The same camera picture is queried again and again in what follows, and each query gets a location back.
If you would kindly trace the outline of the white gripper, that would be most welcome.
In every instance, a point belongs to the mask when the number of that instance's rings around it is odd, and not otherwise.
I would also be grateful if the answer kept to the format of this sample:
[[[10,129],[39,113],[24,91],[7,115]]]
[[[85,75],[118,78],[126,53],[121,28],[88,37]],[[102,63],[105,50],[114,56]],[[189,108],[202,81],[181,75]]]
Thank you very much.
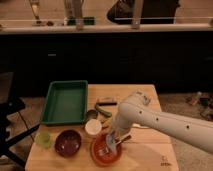
[[[131,130],[132,123],[128,121],[124,116],[120,113],[117,113],[111,122],[109,134],[117,139],[121,136],[128,134]]]

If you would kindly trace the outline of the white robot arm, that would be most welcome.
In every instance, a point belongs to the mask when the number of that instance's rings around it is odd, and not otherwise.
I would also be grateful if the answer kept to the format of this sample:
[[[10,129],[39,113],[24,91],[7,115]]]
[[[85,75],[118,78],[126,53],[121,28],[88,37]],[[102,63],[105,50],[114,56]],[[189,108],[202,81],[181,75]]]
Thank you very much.
[[[147,106],[147,100],[140,90],[124,98],[118,105],[110,133],[114,136],[125,135],[133,124],[139,124],[213,154],[211,122],[153,110]]]

